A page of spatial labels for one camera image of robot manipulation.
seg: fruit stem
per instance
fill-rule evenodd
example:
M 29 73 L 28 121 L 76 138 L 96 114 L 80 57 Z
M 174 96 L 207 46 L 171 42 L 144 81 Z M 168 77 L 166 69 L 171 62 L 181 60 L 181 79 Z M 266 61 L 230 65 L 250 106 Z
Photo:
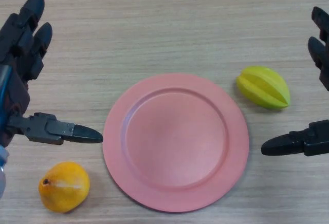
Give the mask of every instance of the fruit stem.
M 42 183 L 43 183 L 43 184 L 49 184 L 50 181 L 49 181 L 49 179 L 44 179 L 44 181 L 43 181 Z

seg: table surface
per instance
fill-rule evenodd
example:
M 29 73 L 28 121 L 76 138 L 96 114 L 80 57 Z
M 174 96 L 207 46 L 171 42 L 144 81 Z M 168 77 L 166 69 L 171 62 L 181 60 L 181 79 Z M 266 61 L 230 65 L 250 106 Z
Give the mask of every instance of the table surface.
M 25 0 L 0 0 L 0 21 Z M 42 22 L 53 40 L 39 79 L 30 83 L 28 114 L 103 130 L 119 96 L 146 77 L 189 72 L 220 85 L 242 109 L 250 131 L 246 171 L 229 194 L 199 211 L 168 214 L 128 199 L 111 180 L 101 144 L 52 146 L 16 136 L 8 147 L 0 223 L 327 223 L 328 155 L 265 157 L 267 139 L 328 118 L 329 94 L 308 50 L 319 30 L 313 6 L 329 0 L 46 0 Z M 244 99 L 235 78 L 248 65 L 274 68 L 290 87 L 291 106 L 267 111 Z M 38 181 L 73 160 L 91 177 L 87 200 L 69 214 L 45 209 Z

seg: starfruit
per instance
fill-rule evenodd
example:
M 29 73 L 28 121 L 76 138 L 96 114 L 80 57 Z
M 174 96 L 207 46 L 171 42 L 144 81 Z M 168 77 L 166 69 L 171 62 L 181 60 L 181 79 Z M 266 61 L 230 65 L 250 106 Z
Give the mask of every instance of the starfruit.
M 290 92 L 284 79 L 265 66 L 248 66 L 236 79 L 241 93 L 253 103 L 265 108 L 285 108 L 290 105 Z

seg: pink plate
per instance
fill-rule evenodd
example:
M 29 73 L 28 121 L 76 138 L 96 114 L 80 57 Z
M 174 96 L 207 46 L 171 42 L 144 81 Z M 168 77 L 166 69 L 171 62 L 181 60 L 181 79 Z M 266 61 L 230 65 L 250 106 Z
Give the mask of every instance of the pink plate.
M 103 152 L 120 188 L 152 209 L 185 212 L 223 197 L 249 152 L 236 103 L 212 82 L 163 74 L 131 87 L 110 111 Z

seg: black robotic finger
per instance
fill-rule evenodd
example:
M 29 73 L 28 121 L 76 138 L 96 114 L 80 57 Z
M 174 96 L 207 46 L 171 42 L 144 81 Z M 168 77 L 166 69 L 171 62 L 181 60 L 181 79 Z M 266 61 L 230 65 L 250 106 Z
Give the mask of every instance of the black robotic finger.
M 325 46 L 313 36 L 308 40 L 308 51 L 315 65 L 321 69 L 322 66 L 329 67 L 329 54 L 325 50 Z
M 31 31 L 33 32 L 42 16 L 45 9 L 45 0 L 27 0 L 19 13 L 18 24 L 25 26 L 29 24 Z
M 320 29 L 320 39 L 327 42 L 329 34 L 329 15 L 319 7 L 314 7 L 312 20 Z
M 29 53 L 17 62 L 17 72 L 23 82 L 37 79 L 42 68 L 42 59 L 45 56 L 52 38 L 52 27 L 44 24 L 34 35 L 33 45 Z

